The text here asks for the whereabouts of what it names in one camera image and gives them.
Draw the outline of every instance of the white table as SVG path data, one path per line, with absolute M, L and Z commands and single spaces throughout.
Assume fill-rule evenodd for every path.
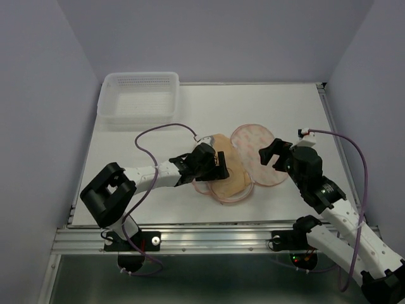
M 294 143 L 298 129 L 330 130 L 315 84 L 184 85 L 180 87 L 178 109 L 176 121 L 189 125 L 200 136 L 218 133 L 230 136 L 240 125 L 261 124 L 275 137 Z M 80 190 L 110 162 L 121 167 L 151 165 L 149 157 L 134 146 L 137 134 L 111 130 L 97 119 Z M 191 151 L 194 141 L 189 131 L 170 127 L 149 133 L 140 144 L 162 162 Z M 317 135 L 315 148 L 323 158 L 324 174 L 354 203 L 333 137 Z M 139 198 L 135 196 L 128 208 Z M 248 199 L 232 206 L 197 193 L 191 184 L 155 189 L 136 209 L 133 218 L 139 224 L 193 224 L 295 220 L 308 214 L 318 216 L 287 179 L 275 187 L 256 186 Z M 72 226 L 95 225 L 79 198 Z

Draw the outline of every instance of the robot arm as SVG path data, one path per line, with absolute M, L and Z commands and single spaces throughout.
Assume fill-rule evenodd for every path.
M 100 228 L 110 228 L 120 238 L 126 239 L 122 225 L 129 237 L 139 232 L 132 217 L 122 224 L 131 198 L 147 191 L 158 176 L 153 188 L 177 187 L 197 181 L 215 181 L 229 177 L 223 152 L 218 152 L 205 142 L 198 144 L 192 153 L 164 161 L 157 167 L 121 168 L 117 163 L 106 165 L 80 193 L 80 198 Z
M 304 201 L 335 226 L 354 247 L 359 214 L 343 191 L 323 176 L 322 159 L 311 148 L 315 144 L 314 135 L 307 132 L 299 132 L 299 135 L 301 140 L 295 145 L 275 139 L 267 148 L 261 149 L 261 164 L 267 165 L 273 155 L 278 155 L 273 168 L 287 172 Z M 307 224 L 302 226 L 305 229 L 301 228 L 301 232 L 306 233 L 308 244 L 325 252 L 348 271 L 353 249 L 322 229 L 321 222 L 315 218 L 302 218 L 301 222 Z M 294 229 L 300 230 L 299 220 L 294 225 L 297 225 Z M 354 279 L 371 303 L 398 303 L 405 298 L 404 259 L 390 249 L 365 222 L 361 223 L 358 256 Z

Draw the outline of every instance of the pink round cloth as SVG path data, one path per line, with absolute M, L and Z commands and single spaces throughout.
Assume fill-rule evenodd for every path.
M 259 150 L 274 141 L 274 135 L 262 125 L 241 125 L 231 135 L 230 140 L 255 184 L 275 186 L 288 177 L 287 173 L 276 171 L 272 167 L 278 156 L 273 156 L 267 166 L 260 164 Z

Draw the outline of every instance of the white plastic basket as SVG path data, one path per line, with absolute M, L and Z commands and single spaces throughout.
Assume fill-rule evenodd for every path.
M 111 73 L 101 88 L 97 115 L 111 124 L 165 124 L 176 112 L 178 90 L 173 72 Z

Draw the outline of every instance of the gray wall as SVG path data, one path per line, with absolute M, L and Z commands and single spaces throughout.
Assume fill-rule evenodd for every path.
M 327 94 L 341 133 L 362 147 L 370 171 L 368 218 L 405 255 L 405 2 L 376 0 L 335 69 Z M 359 192 L 363 167 L 346 153 Z
M 0 302 L 34 303 L 99 83 L 54 0 L 2 1 L 0 41 Z
M 99 80 L 327 81 L 372 0 L 58 0 Z

